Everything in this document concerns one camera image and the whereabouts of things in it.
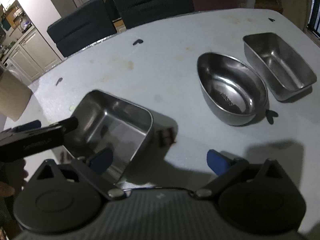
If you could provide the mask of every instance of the dark chair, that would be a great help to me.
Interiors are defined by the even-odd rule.
[[[114,0],[127,29],[194,11],[192,0]]]
[[[116,33],[104,0],[90,0],[51,24],[47,33],[64,57]]]

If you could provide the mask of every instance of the metal loaf pan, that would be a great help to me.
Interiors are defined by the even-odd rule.
[[[99,153],[95,165],[106,167],[101,174],[118,182],[128,164],[145,149],[153,136],[150,111],[114,95],[93,90],[85,95],[72,116],[77,117],[76,130],[65,135],[64,146],[73,157],[86,159]],[[99,163],[111,160],[111,165]]]
[[[248,62],[278,101],[308,89],[317,81],[305,60],[275,33],[252,34],[244,36],[243,41]]]

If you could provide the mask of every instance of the table surface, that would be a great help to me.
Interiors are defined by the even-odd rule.
[[[232,9],[190,14],[142,25],[73,55],[39,78],[25,112],[5,128],[42,121],[43,126],[69,117],[89,91],[100,89],[151,110],[157,129],[174,127],[176,143],[158,148],[157,141],[127,174],[122,187],[156,184],[196,189],[214,177],[206,154],[215,149],[252,163],[277,159],[307,203],[300,227],[320,223],[320,82],[311,94],[292,103],[276,101],[279,117],[244,127],[221,122],[201,93],[197,58],[209,51],[248,63],[242,37],[274,32],[290,44],[320,77],[320,50],[294,24],[271,10]],[[133,46],[137,39],[142,44]],[[57,80],[63,80],[56,86]],[[50,151],[30,157],[36,169]]]

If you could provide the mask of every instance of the oval metal bowl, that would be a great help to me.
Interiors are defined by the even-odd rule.
[[[198,77],[209,108],[229,125],[244,125],[264,110],[268,91],[260,76],[227,55],[205,53],[198,58]]]

